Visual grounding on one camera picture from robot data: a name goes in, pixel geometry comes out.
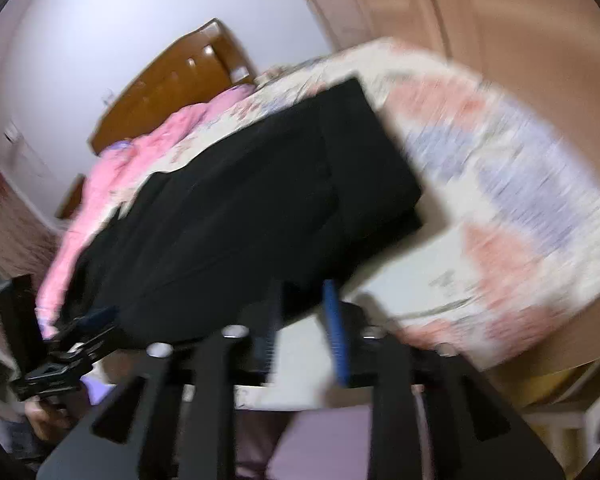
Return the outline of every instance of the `person's hand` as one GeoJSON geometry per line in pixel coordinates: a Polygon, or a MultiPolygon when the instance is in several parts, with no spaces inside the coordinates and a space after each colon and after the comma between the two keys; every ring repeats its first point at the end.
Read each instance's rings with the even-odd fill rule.
{"type": "Polygon", "coordinates": [[[62,398],[67,409],[60,409],[47,400],[29,399],[24,404],[24,413],[29,419],[36,436],[45,442],[57,444],[74,423],[91,407],[86,388],[62,398]]]}
{"type": "Polygon", "coordinates": [[[56,408],[46,400],[27,400],[24,403],[24,413],[36,436],[52,444],[60,442],[72,426],[65,410],[56,408]]]}

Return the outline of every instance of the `bedsheet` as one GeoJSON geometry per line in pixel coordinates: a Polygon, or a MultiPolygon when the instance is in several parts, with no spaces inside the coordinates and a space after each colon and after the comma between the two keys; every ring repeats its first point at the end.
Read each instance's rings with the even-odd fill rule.
{"type": "Polygon", "coordinates": [[[64,300],[75,262],[82,249],[99,231],[102,213],[108,211],[109,196],[119,189],[132,186],[153,162],[187,134],[191,134],[197,125],[215,119],[253,91],[252,85],[238,85],[218,94],[208,103],[185,106],[171,114],[150,134],[116,142],[100,154],[84,183],[80,207],[62,237],[58,254],[36,297],[38,318],[45,337],[55,332],[51,323],[64,300]]]}
{"type": "Polygon", "coordinates": [[[131,203],[151,173],[177,170],[219,139],[351,75],[419,172],[425,225],[358,269],[344,287],[347,301],[385,313],[376,321],[405,342],[451,342],[486,368],[600,294],[594,171],[502,88],[387,38],[304,67],[200,126],[117,189],[100,224],[131,203]]]}

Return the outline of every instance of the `bed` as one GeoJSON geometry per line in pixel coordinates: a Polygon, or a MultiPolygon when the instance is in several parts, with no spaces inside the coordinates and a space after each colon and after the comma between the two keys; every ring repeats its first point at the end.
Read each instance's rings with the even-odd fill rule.
{"type": "MultiPolygon", "coordinates": [[[[176,171],[218,140],[351,76],[422,179],[425,225],[362,266],[344,288],[347,301],[384,313],[375,322],[406,342],[452,342],[490,368],[547,338],[600,295],[600,181],[586,161],[503,89],[387,38],[304,65],[197,127],[112,196],[101,222],[132,202],[152,173],[176,171]]],[[[138,103],[158,94],[160,83],[133,94],[136,84],[126,108],[127,93],[101,122],[94,138],[108,137],[92,143],[96,152],[123,137],[105,127],[115,124],[109,116],[119,104],[142,117],[130,128],[135,134],[158,121],[138,103]]],[[[120,113],[112,116],[117,124],[135,121],[120,113]]],[[[304,410],[368,400],[334,386],[315,314],[280,331],[271,380],[269,388],[240,387],[238,403],[304,410]]]]}
{"type": "MultiPolygon", "coordinates": [[[[109,107],[89,140],[93,153],[120,140],[155,130],[180,108],[208,102],[236,85],[253,83],[253,69],[218,20],[176,40],[136,77],[109,107]]],[[[58,209],[70,218],[80,204],[85,177],[79,175],[58,209]]]]}

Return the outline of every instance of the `black metal frame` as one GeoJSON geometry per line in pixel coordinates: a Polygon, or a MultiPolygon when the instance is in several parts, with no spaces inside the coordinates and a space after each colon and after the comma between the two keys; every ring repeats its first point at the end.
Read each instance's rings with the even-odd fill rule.
{"type": "MultiPolygon", "coordinates": [[[[271,297],[278,296],[273,290],[271,297]]],[[[335,308],[324,304],[332,309],[334,351],[342,352],[336,358],[346,360],[344,387],[373,388],[369,480],[564,480],[541,440],[450,345],[418,350],[370,327],[358,306],[337,298],[335,308]]],[[[23,394],[73,391],[92,361],[115,348],[115,324],[110,314],[97,313],[47,345],[33,308],[27,276],[0,287],[0,314],[18,319],[4,322],[22,371],[14,385],[23,394]],[[87,326],[100,333],[88,336],[87,326]],[[83,352],[66,352],[84,338],[83,352]],[[62,370],[46,370],[58,361],[62,370]]],[[[130,377],[69,432],[37,478],[233,480],[234,387],[263,384],[279,320],[280,304],[263,301],[244,309],[240,325],[204,340],[149,346],[130,377]],[[196,391],[175,465],[185,384],[196,391]]],[[[0,478],[33,476],[0,446],[0,478]]],[[[600,480],[600,451],[577,480],[600,480]]]]}

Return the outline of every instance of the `metal bolt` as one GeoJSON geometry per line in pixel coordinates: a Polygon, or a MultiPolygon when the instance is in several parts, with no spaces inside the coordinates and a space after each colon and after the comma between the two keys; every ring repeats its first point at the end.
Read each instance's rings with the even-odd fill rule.
{"type": "Polygon", "coordinates": [[[151,357],[157,357],[164,359],[173,354],[173,346],[168,343],[151,343],[147,348],[146,352],[151,357]]]}
{"type": "Polygon", "coordinates": [[[384,330],[379,326],[367,326],[362,329],[363,339],[382,339],[384,337],[384,330]]]}
{"type": "Polygon", "coordinates": [[[442,357],[455,357],[458,355],[458,350],[451,343],[440,343],[436,346],[436,352],[442,357]]]}
{"type": "Polygon", "coordinates": [[[222,329],[222,335],[231,339],[242,339],[249,333],[244,325],[227,325],[222,329]]]}

